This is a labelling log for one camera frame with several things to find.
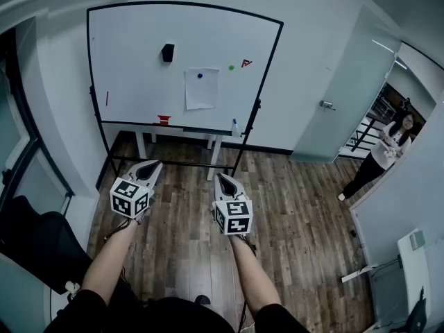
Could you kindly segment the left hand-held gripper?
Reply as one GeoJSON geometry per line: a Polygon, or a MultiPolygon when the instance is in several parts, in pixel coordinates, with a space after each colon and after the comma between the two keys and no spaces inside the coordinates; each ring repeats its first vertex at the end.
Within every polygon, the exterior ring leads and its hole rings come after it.
{"type": "Polygon", "coordinates": [[[162,170],[159,160],[137,163],[118,177],[110,190],[111,210],[141,222],[153,203],[155,184],[162,170]]]}

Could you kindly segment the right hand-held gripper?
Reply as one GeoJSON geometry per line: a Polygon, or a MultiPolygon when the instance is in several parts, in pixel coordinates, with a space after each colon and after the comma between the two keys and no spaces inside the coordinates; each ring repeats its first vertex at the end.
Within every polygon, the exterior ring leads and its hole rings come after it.
{"type": "Polygon", "coordinates": [[[212,215],[224,235],[246,235],[251,231],[253,205],[244,186],[231,176],[217,173],[214,177],[212,215]]]}

